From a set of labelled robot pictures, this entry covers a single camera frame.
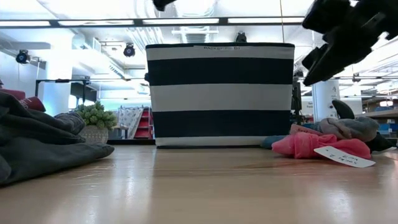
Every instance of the succulent plant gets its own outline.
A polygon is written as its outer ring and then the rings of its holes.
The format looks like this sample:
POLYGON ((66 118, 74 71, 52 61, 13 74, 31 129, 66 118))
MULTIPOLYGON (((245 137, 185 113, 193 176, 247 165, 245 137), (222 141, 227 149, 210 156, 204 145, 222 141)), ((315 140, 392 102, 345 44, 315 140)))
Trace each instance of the succulent plant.
POLYGON ((97 101, 94 105, 79 105, 76 112, 85 120, 86 125, 95 125, 99 129, 112 129, 117 125, 116 117, 111 111, 105 111, 104 106, 97 101))

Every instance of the potted plant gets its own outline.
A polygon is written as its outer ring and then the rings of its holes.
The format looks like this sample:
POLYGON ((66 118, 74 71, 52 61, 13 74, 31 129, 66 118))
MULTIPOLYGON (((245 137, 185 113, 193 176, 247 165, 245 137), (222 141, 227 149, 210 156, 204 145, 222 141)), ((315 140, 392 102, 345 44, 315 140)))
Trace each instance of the potted plant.
POLYGON ((86 142, 108 141, 108 130, 117 125, 116 116, 111 111, 105 111, 104 106, 97 101, 90 106, 79 105, 76 112, 85 120, 86 127, 80 135, 86 138, 86 142))

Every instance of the fabric storage bin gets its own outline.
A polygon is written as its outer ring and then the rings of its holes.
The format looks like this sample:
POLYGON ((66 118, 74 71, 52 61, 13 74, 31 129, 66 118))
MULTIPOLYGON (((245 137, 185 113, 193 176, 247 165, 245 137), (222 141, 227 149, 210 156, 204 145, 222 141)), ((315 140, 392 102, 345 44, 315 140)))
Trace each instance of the fabric storage bin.
POLYGON ((146 47, 156 145, 256 146, 288 134, 294 45, 146 47))

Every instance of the red stairs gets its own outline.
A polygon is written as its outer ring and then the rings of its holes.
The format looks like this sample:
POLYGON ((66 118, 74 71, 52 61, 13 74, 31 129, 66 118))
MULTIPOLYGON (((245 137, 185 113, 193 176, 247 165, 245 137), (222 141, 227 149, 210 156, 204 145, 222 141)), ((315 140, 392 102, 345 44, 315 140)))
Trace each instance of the red stairs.
POLYGON ((154 120, 152 110, 144 107, 134 139, 153 139, 154 120))

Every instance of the white column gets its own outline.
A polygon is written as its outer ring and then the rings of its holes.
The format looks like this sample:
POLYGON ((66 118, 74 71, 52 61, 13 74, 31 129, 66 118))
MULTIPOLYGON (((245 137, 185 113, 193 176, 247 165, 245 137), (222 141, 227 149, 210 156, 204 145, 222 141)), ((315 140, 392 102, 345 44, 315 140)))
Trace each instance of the white column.
MULTIPOLYGON (((71 79, 73 69, 72 36, 66 36, 52 43, 50 57, 46 59, 46 76, 41 78, 71 79)), ((55 116, 68 112, 70 83, 43 83, 40 87, 43 88, 40 96, 47 114, 55 116)))
POLYGON ((338 80, 318 82, 312 86, 314 122, 324 118, 338 118, 331 101, 340 99, 338 80))

